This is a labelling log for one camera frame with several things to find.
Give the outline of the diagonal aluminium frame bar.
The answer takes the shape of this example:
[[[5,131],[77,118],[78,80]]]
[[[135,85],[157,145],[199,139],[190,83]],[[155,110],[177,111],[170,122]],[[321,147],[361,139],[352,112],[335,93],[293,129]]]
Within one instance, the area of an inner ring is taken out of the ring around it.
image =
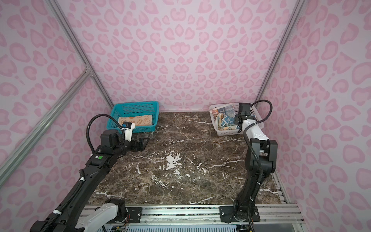
[[[5,160],[1,166],[1,186],[17,170],[32,148],[40,141],[44,133],[47,132],[90,77],[91,70],[87,68]]]

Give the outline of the right corner aluminium post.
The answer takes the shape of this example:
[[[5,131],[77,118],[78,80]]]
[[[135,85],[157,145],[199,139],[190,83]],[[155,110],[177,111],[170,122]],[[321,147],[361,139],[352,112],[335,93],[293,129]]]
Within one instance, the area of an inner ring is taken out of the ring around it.
[[[305,10],[305,8],[307,6],[307,3],[308,3],[308,1],[306,1],[306,0],[296,1],[295,7],[292,11],[292,14],[291,14],[290,18],[289,18],[288,24],[287,24],[285,30],[283,31],[282,37],[279,40],[278,46],[275,50],[274,56],[273,56],[273,58],[270,62],[270,65],[268,67],[268,70],[267,70],[266,75],[263,79],[262,85],[261,85],[261,87],[258,91],[258,94],[257,94],[257,97],[256,97],[255,101],[263,99],[264,92],[267,89],[267,86],[268,86],[271,78],[273,77],[273,73],[274,73],[277,65],[279,64],[281,56],[284,54],[285,47],[287,46],[287,44],[290,40],[290,37],[292,36],[292,33],[294,32],[295,27],[296,27],[301,15],[302,15],[303,11]]]

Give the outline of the left corner aluminium post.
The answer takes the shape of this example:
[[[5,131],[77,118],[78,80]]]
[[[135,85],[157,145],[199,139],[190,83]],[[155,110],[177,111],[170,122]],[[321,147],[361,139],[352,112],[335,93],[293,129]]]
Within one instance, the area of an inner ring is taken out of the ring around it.
[[[70,23],[68,22],[68,19],[67,19],[66,15],[64,14],[64,12],[62,11],[58,1],[46,0],[45,2],[48,4],[48,6],[49,6],[51,12],[54,14],[57,22],[59,23],[59,25],[61,26],[61,28],[65,32],[67,38],[69,39],[72,47],[76,51],[78,57],[84,63],[84,65],[86,67],[86,70],[88,70],[92,73],[92,78],[93,78],[96,86],[98,87],[98,90],[102,94],[104,100],[109,105],[109,107],[111,109],[113,109],[113,107],[114,107],[113,101],[109,97],[107,90],[104,88],[102,82],[100,81],[95,69],[93,68],[92,63],[90,62],[86,52],[83,49],[82,44],[80,43],[78,37],[76,36],[76,34],[73,31]]]

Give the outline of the corner aluminium post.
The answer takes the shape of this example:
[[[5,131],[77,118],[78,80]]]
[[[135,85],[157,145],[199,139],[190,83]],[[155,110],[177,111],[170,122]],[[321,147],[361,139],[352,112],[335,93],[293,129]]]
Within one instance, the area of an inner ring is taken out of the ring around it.
[[[86,67],[86,70],[88,70],[92,73],[92,78],[93,78],[96,86],[98,87],[98,90],[102,94],[104,100],[109,105],[109,107],[111,109],[113,109],[113,107],[114,107],[113,101],[109,97],[107,90],[104,88],[102,82],[100,81],[95,69],[93,68],[92,63],[90,62],[86,52],[83,49],[82,44],[80,43],[78,37],[76,36],[76,34],[73,31],[70,23],[68,22],[68,19],[67,19],[66,15],[64,14],[64,12],[62,11],[58,1],[46,0],[45,2],[48,4],[48,6],[49,6],[51,12],[54,14],[57,22],[59,23],[59,25],[61,26],[61,28],[65,32],[67,38],[69,39],[72,47],[76,51],[78,57],[84,63],[84,65]]]
[[[292,33],[294,32],[295,27],[296,27],[301,15],[302,15],[303,11],[305,10],[305,8],[307,6],[307,3],[308,3],[308,1],[306,1],[306,0],[296,1],[295,7],[292,11],[292,14],[291,14],[290,18],[289,18],[288,24],[287,24],[285,30],[283,31],[282,37],[279,40],[278,46],[275,50],[274,56],[273,56],[273,58],[270,62],[270,65],[268,67],[268,70],[267,70],[266,75],[263,79],[262,85],[261,85],[261,87],[258,91],[258,94],[257,94],[257,97],[256,97],[255,101],[263,99],[264,92],[267,89],[267,86],[268,86],[271,78],[273,77],[273,73],[274,73],[277,65],[279,64],[281,56],[284,54],[285,47],[287,46],[287,44],[290,40],[290,37],[292,36]]]

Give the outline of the orange bunny towel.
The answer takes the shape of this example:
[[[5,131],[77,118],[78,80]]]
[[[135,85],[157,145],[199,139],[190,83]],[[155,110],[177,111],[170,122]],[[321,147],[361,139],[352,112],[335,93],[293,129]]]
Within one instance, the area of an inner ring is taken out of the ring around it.
[[[134,116],[134,117],[119,117],[118,122],[123,125],[124,122],[134,123],[136,127],[152,126],[152,115]]]

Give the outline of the grey patterned towel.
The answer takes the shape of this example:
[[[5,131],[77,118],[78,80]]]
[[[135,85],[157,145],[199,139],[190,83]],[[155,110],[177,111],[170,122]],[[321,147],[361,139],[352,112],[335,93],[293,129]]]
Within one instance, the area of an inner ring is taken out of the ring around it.
[[[231,103],[217,106],[216,108],[211,110],[211,113],[215,118],[219,113],[223,113],[224,116],[228,116],[232,118],[235,117],[234,107],[233,107],[233,104]]]

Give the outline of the white plastic basket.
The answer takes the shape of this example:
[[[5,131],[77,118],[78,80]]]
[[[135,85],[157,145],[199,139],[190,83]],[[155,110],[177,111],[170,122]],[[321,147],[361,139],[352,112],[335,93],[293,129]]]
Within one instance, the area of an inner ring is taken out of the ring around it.
[[[226,135],[237,135],[239,127],[237,125],[228,125],[225,123],[221,117],[217,116],[219,113],[212,113],[215,108],[223,107],[224,105],[231,104],[233,105],[233,109],[235,114],[239,111],[239,103],[222,103],[222,104],[212,104],[209,106],[209,113],[210,118],[218,136],[226,136]],[[251,113],[257,120],[262,120],[257,108],[255,106],[251,107]],[[260,123],[259,127],[263,129],[265,127],[264,123]]]

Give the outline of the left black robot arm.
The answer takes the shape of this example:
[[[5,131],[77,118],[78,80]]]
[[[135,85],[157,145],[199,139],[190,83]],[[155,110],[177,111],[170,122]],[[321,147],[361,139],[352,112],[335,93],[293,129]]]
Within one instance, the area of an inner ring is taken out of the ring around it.
[[[80,215],[101,181],[109,174],[118,159],[127,152],[144,151],[149,137],[123,139],[118,130],[105,130],[100,136],[100,146],[79,171],[80,178],[59,206],[43,221],[36,221],[31,232],[82,232],[86,227],[76,229]]]

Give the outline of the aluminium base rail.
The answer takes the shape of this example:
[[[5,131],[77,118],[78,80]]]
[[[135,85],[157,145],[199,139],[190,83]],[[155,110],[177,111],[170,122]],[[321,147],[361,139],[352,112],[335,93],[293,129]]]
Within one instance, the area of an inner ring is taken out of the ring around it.
[[[70,231],[83,232],[307,232],[296,204],[258,205],[253,222],[232,205],[87,205]]]

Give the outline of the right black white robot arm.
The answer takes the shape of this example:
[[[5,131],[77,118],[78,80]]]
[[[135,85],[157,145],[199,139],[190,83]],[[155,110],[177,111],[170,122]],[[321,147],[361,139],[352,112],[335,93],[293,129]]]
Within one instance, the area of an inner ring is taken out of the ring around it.
[[[270,109],[264,119],[257,120],[251,108],[261,102],[267,103]],[[270,117],[272,110],[273,106],[269,100],[240,103],[234,119],[234,123],[239,126],[238,133],[243,135],[248,147],[245,156],[247,178],[233,203],[234,217],[237,221],[252,223],[253,216],[258,213],[255,202],[261,185],[276,169],[278,144],[275,140],[269,139],[259,127],[259,124]]]

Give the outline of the teal bunny towel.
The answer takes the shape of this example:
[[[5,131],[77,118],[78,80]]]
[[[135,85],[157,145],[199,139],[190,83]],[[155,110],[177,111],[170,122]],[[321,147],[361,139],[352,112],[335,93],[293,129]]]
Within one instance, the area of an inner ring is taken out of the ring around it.
[[[216,116],[215,123],[217,125],[218,130],[220,130],[220,131],[238,130],[239,129],[239,127],[234,124],[234,118],[224,116],[223,113],[219,113]]]

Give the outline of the teal plastic basket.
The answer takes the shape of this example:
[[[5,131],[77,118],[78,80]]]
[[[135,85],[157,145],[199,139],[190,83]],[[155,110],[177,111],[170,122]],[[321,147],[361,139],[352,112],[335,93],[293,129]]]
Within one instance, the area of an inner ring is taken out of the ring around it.
[[[119,103],[111,111],[111,117],[117,122],[119,117],[152,115],[152,126],[135,127],[133,133],[154,132],[157,126],[158,114],[159,103],[157,101]]]

